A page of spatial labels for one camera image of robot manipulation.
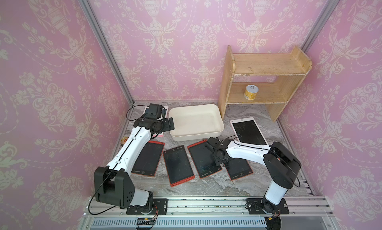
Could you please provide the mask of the red black newsmy tablet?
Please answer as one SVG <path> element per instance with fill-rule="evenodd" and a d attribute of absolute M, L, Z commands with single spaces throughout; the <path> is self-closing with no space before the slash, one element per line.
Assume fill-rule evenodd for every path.
<path fill-rule="evenodd" d="M 247 160 L 235 158 L 223 164 L 231 181 L 246 177 L 253 173 Z"/>
<path fill-rule="evenodd" d="M 154 177 L 165 147 L 165 143 L 149 141 L 138 156 L 132 173 Z"/>

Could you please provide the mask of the pink writing tablet dark screen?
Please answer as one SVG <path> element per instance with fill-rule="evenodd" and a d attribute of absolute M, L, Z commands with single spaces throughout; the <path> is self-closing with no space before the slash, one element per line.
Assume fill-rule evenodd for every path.
<path fill-rule="evenodd" d="M 253 145 L 268 144 L 253 117 L 231 120 L 230 124 L 239 142 Z"/>

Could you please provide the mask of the red black Newsmy tablet top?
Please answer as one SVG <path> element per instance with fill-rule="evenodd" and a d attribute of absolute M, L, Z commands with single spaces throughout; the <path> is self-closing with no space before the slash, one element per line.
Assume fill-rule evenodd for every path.
<path fill-rule="evenodd" d="M 149 141 L 138 156 L 132 173 L 154 177 L 165 147 L 165 143 Z"/>

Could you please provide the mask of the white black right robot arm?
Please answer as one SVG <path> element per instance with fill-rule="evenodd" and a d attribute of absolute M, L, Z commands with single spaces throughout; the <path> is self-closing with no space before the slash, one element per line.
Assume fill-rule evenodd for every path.
<path fill-rule="evenodd" d="M 282 143 L 255 145 L 242 143 L 235 138 L 209 138 L 205 147 L 211 152 L 216 165 L 229 165 L 233 159 L 240 158 L 264 165 L 272 180 L 262 199 L 262 210 L 280 215 L 281 201 L 288 190 L 300 187 L 298 178 L 301 162 Z"/>

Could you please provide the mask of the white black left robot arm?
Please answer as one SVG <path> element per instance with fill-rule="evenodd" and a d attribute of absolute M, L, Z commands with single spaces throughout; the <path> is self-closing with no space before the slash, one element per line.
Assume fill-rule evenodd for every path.
<path fill-rule="evenodd" d="M 166 118 L 166 109 L 159 104 L 150 104 L 144 114 L 134 120 L 133 129 L 126 143 L 105 166 L 94 172 L 95 193 L 91 200 L 150 213 L 154 208 L 153 193 L 134 186 L 132 169 L 144 146 L 157 134 L 175 129 L 172 118 Z"/>

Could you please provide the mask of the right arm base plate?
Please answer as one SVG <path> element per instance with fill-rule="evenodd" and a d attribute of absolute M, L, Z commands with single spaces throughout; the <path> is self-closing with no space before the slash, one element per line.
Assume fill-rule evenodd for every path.
<path fill-rule="evenodd" d="M 265 198 L 247 198 L 245 209 L 250 215 L 288 215 L 289 209 L 284 198 L 281 199 L 278 205 L 271 203 Z"/>

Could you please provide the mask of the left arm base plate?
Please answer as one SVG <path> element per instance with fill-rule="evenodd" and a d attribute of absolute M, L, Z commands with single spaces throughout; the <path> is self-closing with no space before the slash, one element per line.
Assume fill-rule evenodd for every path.
<path fill-rule="evenodd" d="M 129 206 L 126 210 L 127 215 L 166 215 L 168 207 L 167 198 L 157 198 L 149 200 L 146 206 Z"/>

